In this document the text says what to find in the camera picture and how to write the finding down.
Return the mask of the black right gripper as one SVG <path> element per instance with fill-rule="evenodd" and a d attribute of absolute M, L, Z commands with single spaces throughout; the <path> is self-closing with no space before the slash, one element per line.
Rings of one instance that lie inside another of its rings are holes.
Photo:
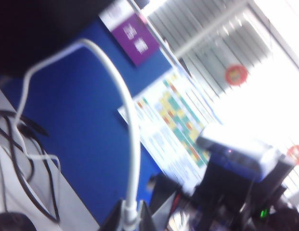
<path fill-rule="evenodd" d="M 188 196 L 166 175 L 152 175 L 149 209 L 158 231 L 240 231 L 235 215 L 226 207 L 226 196 L 216 191 Z"/>

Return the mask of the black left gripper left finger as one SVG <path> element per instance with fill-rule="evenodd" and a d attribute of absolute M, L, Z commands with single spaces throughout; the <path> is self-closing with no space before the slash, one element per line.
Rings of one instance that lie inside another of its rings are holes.
<path fill-rule="evenodd" d="M 123 231 L 125 200 L 119 199 L 98 231 Z"/>

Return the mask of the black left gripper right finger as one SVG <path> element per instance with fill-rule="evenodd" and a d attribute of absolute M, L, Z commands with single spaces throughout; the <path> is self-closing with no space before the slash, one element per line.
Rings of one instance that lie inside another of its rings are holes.
<path fill-rule="evenodd" d="M 145 201 L 140 201 L 138 231 L 156 231 L 152 214 Z"/>

